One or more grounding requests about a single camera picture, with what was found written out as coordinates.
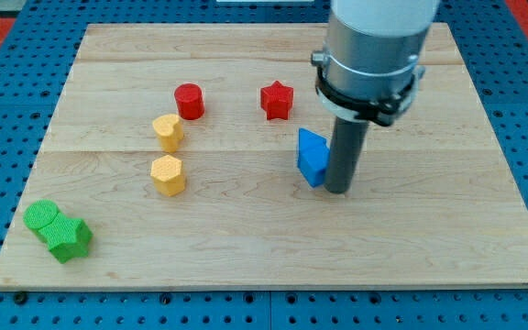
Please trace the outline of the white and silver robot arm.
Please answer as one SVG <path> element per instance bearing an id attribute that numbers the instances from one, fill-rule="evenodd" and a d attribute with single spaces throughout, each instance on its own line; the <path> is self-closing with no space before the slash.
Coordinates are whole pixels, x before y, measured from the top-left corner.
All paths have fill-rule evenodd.
<path id="1" fill-rule="evenodd" d="M 354 123 L 392 125 L 411 106 L 439 0 L 333 0 L 323 48 L 311 55 L 322 105 Z"/>

